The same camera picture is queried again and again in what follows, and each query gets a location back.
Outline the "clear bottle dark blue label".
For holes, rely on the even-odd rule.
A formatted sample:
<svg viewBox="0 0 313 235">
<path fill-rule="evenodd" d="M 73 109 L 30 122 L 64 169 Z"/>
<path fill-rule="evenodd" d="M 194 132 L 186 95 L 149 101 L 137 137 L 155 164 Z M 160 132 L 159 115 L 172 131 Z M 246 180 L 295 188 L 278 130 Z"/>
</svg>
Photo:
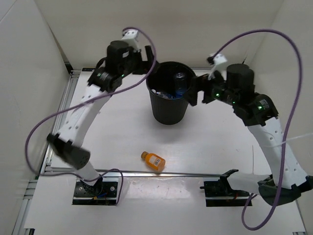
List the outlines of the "clear bottle dark blue label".
<svg viewBox="0 0 313 235">
<path fill-rule="evenodd" d="M 187 90 L 187 77 L 185 73 L 178 72 L 174 75 L 176 98 L 180 98 Z"/>
</svg>

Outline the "clear bottle light blue label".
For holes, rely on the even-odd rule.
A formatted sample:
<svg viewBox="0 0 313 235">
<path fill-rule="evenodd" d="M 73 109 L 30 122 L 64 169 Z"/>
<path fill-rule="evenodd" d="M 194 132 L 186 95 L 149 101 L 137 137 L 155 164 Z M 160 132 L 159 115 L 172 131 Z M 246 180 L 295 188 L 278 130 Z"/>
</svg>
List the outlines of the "clear bottle light blue label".
<svg viewBox="0 0 313 235">
<path fill-rule="evenodd" d="M 165 99 L 176 99 L 176 97 L 174 95 L 171 95 L 171 94 L 166 93 L 166 92 L 161 92 L 159 95 Z"/>
</svg>

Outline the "orange juice bottle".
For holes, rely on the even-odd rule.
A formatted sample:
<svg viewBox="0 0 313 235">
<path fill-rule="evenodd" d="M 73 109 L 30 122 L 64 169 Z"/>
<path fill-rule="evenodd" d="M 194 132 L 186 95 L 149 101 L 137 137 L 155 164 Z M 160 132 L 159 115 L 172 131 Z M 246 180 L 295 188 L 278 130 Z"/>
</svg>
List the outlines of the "orange juice bottle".
<svg viewBox="0 0 313 235">
<path fill-rule="evenodd" d="M 146 163 L 148 167 L 156 172 L 161 172 L 164 170 L 166 161 L 162 157 L 154 153 L 148 153 L 144 151 L 141 154 L 141 159 Z"/>
</svg>

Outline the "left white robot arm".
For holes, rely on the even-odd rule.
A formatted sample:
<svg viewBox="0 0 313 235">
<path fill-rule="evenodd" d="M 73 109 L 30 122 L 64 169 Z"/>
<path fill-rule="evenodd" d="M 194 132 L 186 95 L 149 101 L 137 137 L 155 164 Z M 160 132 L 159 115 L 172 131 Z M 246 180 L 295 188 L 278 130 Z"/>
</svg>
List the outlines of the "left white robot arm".
<svg viewBox="0 0 313 235">
<path fill-rule="evenodd" d="M 47 136 L 54 153 L 74 169 L 91 196 L 102 192 L 103 178 L 90 163 L 90 152 L 82 148 L 85 135 L 111 94 L 121 86 L 123 78 L 131 73 L 145 74 L 151 68 L 154 60 L 152 48 L 145 46 L 145 50 L 147 61 L 142 60 L 141 50 L 130 43 L 112 41 L 107 47 L 106 57 L 98 61 L 87 81 L 81 99 L 83 106 L 73 110 L 56 134 Z"/>
</svg>

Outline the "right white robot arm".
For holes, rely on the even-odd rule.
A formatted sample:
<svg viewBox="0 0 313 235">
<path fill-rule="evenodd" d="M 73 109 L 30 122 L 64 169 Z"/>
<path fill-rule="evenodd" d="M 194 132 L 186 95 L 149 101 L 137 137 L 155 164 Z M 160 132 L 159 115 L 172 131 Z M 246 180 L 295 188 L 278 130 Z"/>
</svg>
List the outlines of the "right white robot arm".
<svg viewBox="0 0 313 235">
<path fill-rule="evenodd" d="M 215 185 L 214 194 L 230 196 L 238 191 L 260 195 L 273 205 L 278 190 L 279 176 L 283 176 L 278 205 L 293 202 L 302 193 L 312 190 L 313 178 L 300 166 L 288 144 L 285 162 L 281 168 L 283 133 L 278 111 L 265 94 L 255 92 L 254 71 L 245 64 L 232 64 L 226 68 L 226 78 L 219 71 L 193 77 L 184 98 L 191 106 L 197 104 L 198 92 L 203 91 L 202 102 L 214 100 L 232 106 L 250 133 L 257 140 L 271 169 L 270 175 L 242 173 L 236 169 L 224 173 Z"/>
</svg>

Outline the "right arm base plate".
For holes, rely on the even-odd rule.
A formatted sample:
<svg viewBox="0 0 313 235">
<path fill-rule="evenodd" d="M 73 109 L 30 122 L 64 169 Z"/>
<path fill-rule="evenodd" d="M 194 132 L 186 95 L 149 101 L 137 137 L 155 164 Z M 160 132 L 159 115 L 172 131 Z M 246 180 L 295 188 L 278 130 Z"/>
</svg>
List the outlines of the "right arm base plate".
<svg viewBox="0 0 313 235">
<path fill-rule="evenodd" d="M 200 186 L 204 191 L 206 207 L 243 207 L 250 194 L 241 190 L 227 190 L 218 181 L 204 181 Z"/>
</svg>

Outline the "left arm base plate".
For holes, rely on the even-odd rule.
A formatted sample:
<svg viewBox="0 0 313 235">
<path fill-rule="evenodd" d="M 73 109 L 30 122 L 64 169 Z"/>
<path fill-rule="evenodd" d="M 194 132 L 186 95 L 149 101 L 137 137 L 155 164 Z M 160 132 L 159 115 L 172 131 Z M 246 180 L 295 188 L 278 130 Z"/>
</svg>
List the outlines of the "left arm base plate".
<svg viewBox="0 0 313 235">
<path fill-rule="evenodd" d="M 118 178 L 102 178 L 94 186 L 76 180 L 72 205 L 115 206 L 118 199 Z"/>
</svg>

